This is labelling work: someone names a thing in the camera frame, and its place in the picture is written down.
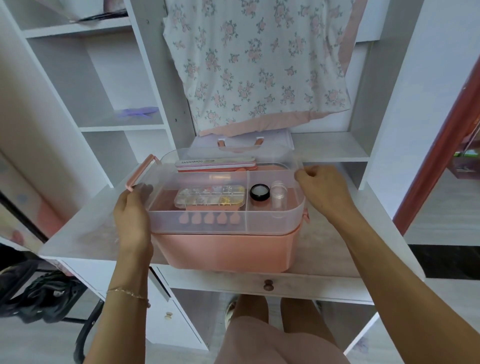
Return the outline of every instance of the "hand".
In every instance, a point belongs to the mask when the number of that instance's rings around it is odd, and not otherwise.
[[[348,191],[347,181],[335,166],[309,166],[295,172],[305,197],[314,208],[332,222],[357,211]]]
[[[151,186],[147,185],[137,186],[133,192],[124,191],[113,209],[120,239],[120,251],[146,255],[149,261],[153,255],[150,218],[142,200],[146,199],[150,193]]]

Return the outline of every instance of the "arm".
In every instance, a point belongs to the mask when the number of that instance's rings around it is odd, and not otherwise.
[[[142,205],[140,188],[123,192],[113,211],[120,239],[115,271],[108,287],[98,331],[86,364],[145,362],[147,279],[153,247],[150,220]]]
[[[295,178],[347,244],[404,362],[478,363],[480,334],[390,250],[355,207],[336,168],[307,167]]]

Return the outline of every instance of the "door frame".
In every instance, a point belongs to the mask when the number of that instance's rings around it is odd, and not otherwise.
[[[479,116],[480,58],[458,94],[455,104],[393,218],[395,226],[402,235],[407,232],[413,219],[452,160],[456,149]]]

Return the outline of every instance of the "gold bracelet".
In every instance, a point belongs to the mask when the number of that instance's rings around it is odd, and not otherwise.
[[[138,300],[146,301],[147,302],[147,308],[150,308],[150,302],[148,301],[148,298],[139,296],[139,295],[133,293],[132,291],[124,290],[123,288],[112,288],[112,289],[107,291],[107,293],[109,293],[109,292],[123,292],[124,294],[132,296],[133,298],[136,298]]]

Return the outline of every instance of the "pink storage box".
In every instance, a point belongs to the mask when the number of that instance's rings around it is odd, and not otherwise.
[[[241,155],[255,157],[258,169],[178,173],[175,168],[177,160]],[[145,191],[145,207],[151,219],[153,242],[173,267],[283,272],[295,259],[304,213],[305,197],[294,179],[294,172],[301,167],[293,151],[282,146],[180,149],[168,153],[161,160],[153,156],[147,158],[127,187],[131,187],[138,178],[140,188]],[[253,185],[263,183],[270,186],[274,181],[282,181],[288,190],[283,211],[272,211],[269,202],[259,205],[248,195]],[[173,201],[180,189],[212,185],[244,186],[245,204],[238,211],[186,211],[175,207]]]

